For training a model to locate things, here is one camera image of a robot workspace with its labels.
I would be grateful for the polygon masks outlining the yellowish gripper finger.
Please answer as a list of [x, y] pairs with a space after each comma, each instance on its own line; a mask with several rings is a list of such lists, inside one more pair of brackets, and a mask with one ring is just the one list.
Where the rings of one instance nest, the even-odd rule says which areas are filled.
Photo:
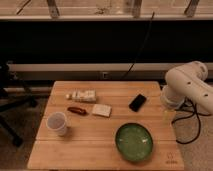
[[168, 124], [168, 111], [167, 110], [163, 111], [163, 122], [164, 122], [164, 124]]

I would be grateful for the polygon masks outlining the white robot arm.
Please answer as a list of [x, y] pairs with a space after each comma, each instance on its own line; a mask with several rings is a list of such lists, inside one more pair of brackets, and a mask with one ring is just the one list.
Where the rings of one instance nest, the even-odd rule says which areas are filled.
[[186, 98], [213, 114], [213, 87], [205, 83], [207, 66], [193, 61], [176, 66], [165, 74], [166, 85], [161, 91], [161, 102], [167, 109], [178, 109]]

